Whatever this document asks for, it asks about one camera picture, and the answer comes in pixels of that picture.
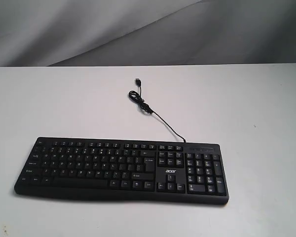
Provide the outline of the grey backdrop cloth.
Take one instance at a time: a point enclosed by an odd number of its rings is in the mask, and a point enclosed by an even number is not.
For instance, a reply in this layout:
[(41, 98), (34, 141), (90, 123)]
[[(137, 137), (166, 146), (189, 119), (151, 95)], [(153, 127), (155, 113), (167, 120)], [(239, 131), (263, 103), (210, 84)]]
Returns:
[(0, 0), (0, 67), (296, 63), (296, 0)]

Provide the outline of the black acer keyboard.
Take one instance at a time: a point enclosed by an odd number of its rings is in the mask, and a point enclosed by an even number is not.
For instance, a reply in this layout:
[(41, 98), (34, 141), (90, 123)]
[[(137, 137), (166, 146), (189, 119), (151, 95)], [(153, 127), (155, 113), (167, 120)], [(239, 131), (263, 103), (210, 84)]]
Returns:
[(15, 183), (19, 195), (224, 205), (217, 144), (37, 138)]

